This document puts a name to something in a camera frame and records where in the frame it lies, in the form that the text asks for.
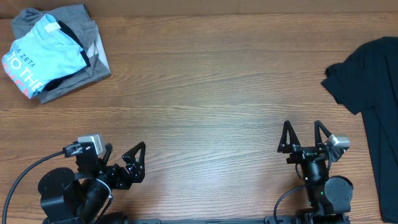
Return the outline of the light blue printed t-shirt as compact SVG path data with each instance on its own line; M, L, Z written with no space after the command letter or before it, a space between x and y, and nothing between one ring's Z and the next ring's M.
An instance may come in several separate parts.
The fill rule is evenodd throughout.
M90 66L75 34L50 14L16 39L1 62L5 73L29 99L51 81Z

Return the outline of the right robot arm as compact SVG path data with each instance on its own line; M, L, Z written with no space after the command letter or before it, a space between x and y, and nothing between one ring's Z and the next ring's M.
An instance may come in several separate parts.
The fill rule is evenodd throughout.
M341 159L349 149L350 141L345 136L332 134L319 120L314 122L315 145L302 146L290 121L285 121L277 148L288 154L286 163L293 164L298 177L303 181L283 194L274 205L275 223L335 224L349 223L346 216L351 211L353 184L343 176L330 176L331 165ZM308 208L298 209L293 216L278 216L277 208L286 196L306 190Z

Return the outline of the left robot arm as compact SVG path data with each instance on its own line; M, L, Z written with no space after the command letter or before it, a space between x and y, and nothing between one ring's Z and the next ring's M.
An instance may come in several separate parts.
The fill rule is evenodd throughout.
M106 214L113 190L128 190L145 177L146 145L140 142L122 159L125 167L107 165L112 145L106 144L99 158L93 142L74 142L64 147L67 157L75 156L78 172L59 167L45 174L39 184L40 206L47 215L44 223L126 223L122 212Z

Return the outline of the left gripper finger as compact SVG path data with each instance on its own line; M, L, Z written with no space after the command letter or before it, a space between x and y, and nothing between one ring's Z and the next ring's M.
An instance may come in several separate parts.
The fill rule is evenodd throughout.
M144 171L144 158L146 152L146 144L140 142L128 152L122 155L122 160L126 163L128 171Z
M110 157L110 155L111 155L111 153L112 153L112 151L113 151L113 146L112 146L112 144L111 144L111 143L107 143L107 144L105 145L105 149L106 149L106 151L105 151L105 154L104 154L104 156L103 156L103 158L102 158L103 164L107 164L108 161L109 161L109 157Z

